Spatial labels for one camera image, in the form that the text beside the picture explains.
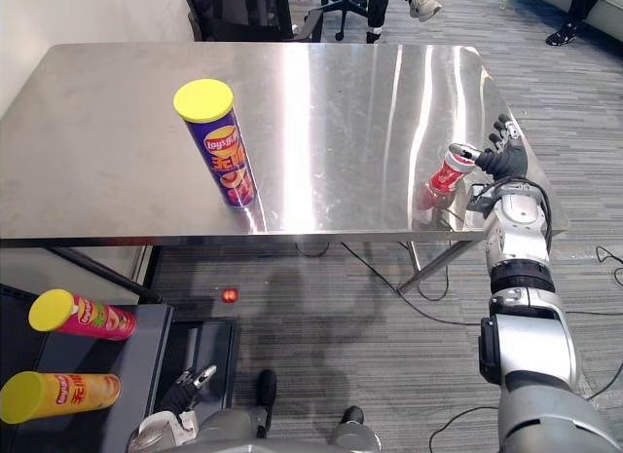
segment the wall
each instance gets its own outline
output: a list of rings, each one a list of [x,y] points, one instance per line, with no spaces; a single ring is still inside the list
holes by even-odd
[[[187,15],[184,0],[0,0],[0,117],[51,46],[191,41]],[[137,252],[137,247],[95,248],[88,254],[128,276]],[[35,293],[66,287],[111,303],[136,299],[42,249],[1,249],[0,283]]]
[[[184,0],[0,0],[0,116],[55,44],[193,40]]]

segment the black cable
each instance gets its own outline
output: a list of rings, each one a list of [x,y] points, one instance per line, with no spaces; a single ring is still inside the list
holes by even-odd
[[[455,417],[453,417],[452,419],[450,419],[446,424],[444,424],[444,426],[440,429],[437,429],[435,432],[433,432],[430,437],[428,438],[428,451],[430,453],[433,453],[432,451],[432,440],[433,438],[435,438],[438,434],[444,432],[446,429],[448,429],[450,427],[450,425],[458,418],[469,414],[470,412],[474,412],[474,411],[479,411],[482,409],[492,409],[497,411],[497,406],[478,406],[478,407],[472,407],[471,409],[466,409],[462,412],[460,412],[459,414],[457,414]]]
[[[327,250],[329,249],[330,246],[331,246],[331,243],[327,242],[327,246],[322,251],[320,251],[319,253],[304,253],[303,251],[301,251],[299,249],[299,245],[298,244],[296,244],[296,243],[294,244],[294,247],[296,248],[296,251],[299,252],[299,254],[301,254],[303,256],[306,256],[307,258],[319,258],[319,257],[321,257],[322,255],[324,255],[327,252]]]
[[[585,312],[583,310],[570,310],[566,314],[596,315],[599,317],[623,317],[623,312]]]
[[[597,245],[595,247],[595,254],[597,255],[597,260],[600,263],[604,263],[606,260],[608,260],[608,258],[611,258],[615,261],[618,261],[621,265],[623,265],[623,259],[616,256],[614,253],[612,253],[610,250],[608,250],[604,246]],[[623,275],[623,266],[615,268],[614,271],[612,272],[612,275],[614,276],[614,280],[616,281],[616,283],[619,284],[621,287],[623,287],[623,277],[619,278],[618,276],[619,273]]]
[[[433,321],[437,321],[438,323],[445,323],[445,324],[454,324],[457,326],[480,326],[480,323],[465,323],[463,321],[449,321],[449,320],[442,320],[442,319],[438,319],[436,317],[433,317],[432,315],[427,314],[425,311],[420,310],[418,307],[416,307],[414,304],[412,304],[409,299],[407,299],[402,292],[400,292],[400,290],[396,287],[393,286],[392,283],[390,283],[387,278],[385,276],[383,276],[381,273],[379,273],[370,263],[368,263],[366,260],[364,260],[363,258],[361,258],[357,253],[355,253],[348,245],[346,245],[344,242],[341,242],[342,246],[348,250],[350,252],[350,254],[352,256],[354,256],[357,260],[359,260],[361,263],[363,263],[372,273],[374,273],[375,276],[377,276],[378,278],[380,278],[381,280],[383,280],[383,282],[387,285],[387,287],[389,287],[391,289],[391,291],[396,294],[398,297],[400,297],[402,300],[405,301],[405,303],[407,305],[409,305],[409,307],[411,307],[413,310],[415,310],[416,312],[418,312],[420,315],[422,315],[423,317],[425,317],[426,319],[429,320],[433,320]]]
[[[443,210],[444,210],[444,211],[446,211],[448,214],[450,214],[450,215],[454,216],[456,219],[458,219],[458,220],[459,220],[460,222],[462,222],[463,224],[465,223],[465,221],[463,220],[463,218],[462,218],[462,217],[460,217],[460,216],[456,215],[454,212],[450,211],[449,209],[444,208]]]
[[[588,396],[586,400],[591,400],[594,397],[597,397],[601,395],[603,392],[605,392],[606,390],[608,390],[612,385],[614,385],[614,382],[616,381],[616,379],[619,378],[619,375],[621,375],[621,371],[623,371],[623,361],[619,365],[619,368],[616,370],[616,373],[614,374],[612,379],[609,382],[607,382],[605,386],[602,389],[600,389],[598,392],[595,392],[592,395]]]
[[[406,248],[407,250],[409,250],[409,247],[404,245],[402,242],[399,242],[399,244],[403,247]],[[448,290],[450,290],[450,277],[448,276],[448,266],[446,265],[445,267],[445,275],[446,275],[446,285],[444,287],[444,291],[443,293],[439,296],[439,297],[430,297],[429,295],[424,294],[423,290],[421,290],[420,287],[420,283],[416,284],[416,287],[418,289],[418,292],[420,293],[420,295],[426,299],[428,302],[439,302],[440,300],[442,300],[444,297],[446,297],[448,295]]]

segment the reflective metal surface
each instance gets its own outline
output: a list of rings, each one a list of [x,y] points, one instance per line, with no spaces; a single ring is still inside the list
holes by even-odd
[[[497,314],[502,380],[517,370],[543,373],[573,386],[576,374],[567,335],[559,321]]]
[[[259,197],[225,206],[172,108],[197,78],[234,90]],[[52,48],[0,123],[2,245],[205,244],[483,237],[418,187],[450,143],[489,146],[510,113],[475,50],[345,44],[94,44]],[[528,147],[529,177],[549,194]]]

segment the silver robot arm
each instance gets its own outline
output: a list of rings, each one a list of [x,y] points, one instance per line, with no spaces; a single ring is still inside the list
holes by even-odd
[[[580,361],[549,272],[543,193],[521,178],[496,184],[470,208],[485,216],[492,297],[479,359],[483,377],[501,388],[499,451],[621,452],[600,414],[575,393]]]

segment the small red ball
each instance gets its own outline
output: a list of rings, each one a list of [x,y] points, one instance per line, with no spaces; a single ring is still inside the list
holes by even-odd
[[[238,290],[234,288],[223,289],[221,299],[223,299],[223,302],[226,304],[233,304],[238,300]]]

